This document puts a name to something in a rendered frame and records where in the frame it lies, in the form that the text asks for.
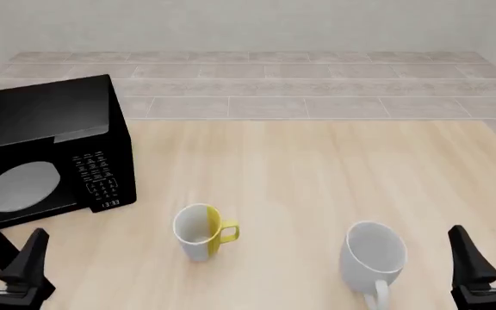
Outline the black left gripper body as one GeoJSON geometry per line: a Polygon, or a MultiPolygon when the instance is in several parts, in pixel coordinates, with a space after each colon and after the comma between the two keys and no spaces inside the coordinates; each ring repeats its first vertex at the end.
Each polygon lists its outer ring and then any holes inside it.
{"type": "Polygon", "coordinates": [[[41,310],[54,291],[55,287],[28,288],[21,293],[0,290],[0,310],[41,310]]]}

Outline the yellow and white mug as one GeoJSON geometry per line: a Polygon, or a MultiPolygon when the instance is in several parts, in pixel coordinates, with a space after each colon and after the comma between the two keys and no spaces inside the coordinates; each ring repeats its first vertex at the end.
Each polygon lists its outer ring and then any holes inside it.
{"type": "Polygon", "coordinates": [[[214,206],[196,203],[175,216],[172,229],[190,260],[204,262],[217,254],[220,246],[239,239],[239,223],[223,220],[214,206]]]}

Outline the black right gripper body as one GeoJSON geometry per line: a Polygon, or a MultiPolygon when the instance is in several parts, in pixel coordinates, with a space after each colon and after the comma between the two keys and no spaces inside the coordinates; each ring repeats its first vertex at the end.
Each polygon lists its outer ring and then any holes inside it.
{"type": "Polygon", "coordinates": [[[457,310],[496,310],[494,278],[454,279],[451,296],[457,310]]]}

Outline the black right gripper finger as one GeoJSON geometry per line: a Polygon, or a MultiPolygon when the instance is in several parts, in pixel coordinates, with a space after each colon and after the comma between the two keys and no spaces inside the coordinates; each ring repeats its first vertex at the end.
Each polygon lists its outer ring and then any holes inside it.
{"type": "Polygon", "coordinates": [[[491,288],[496,269],[481,255],[466,229],[454,225],[448,236],[453,257],[452,288],[491,288]]]}

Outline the black microwave oven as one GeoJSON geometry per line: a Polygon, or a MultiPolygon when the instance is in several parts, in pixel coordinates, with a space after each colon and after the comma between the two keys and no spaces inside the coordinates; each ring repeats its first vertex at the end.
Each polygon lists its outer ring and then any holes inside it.
{"type": "Polygon", "coordinates": [[[0,213],[0,228],[135,203],[132,140],[109,75],[0,90],[0,175],[29,162],[54,164],[59,185],[0,213]]]}

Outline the round grey turntable plate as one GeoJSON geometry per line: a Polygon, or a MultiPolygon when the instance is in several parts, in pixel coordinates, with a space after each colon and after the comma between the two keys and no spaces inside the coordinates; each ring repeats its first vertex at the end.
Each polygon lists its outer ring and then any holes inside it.
{"type": "Polygon", "coordinates": [[[30,208],[59,185],[60,174],[49,162],[21,164],[0,175],[0,213],[30,208]]]}

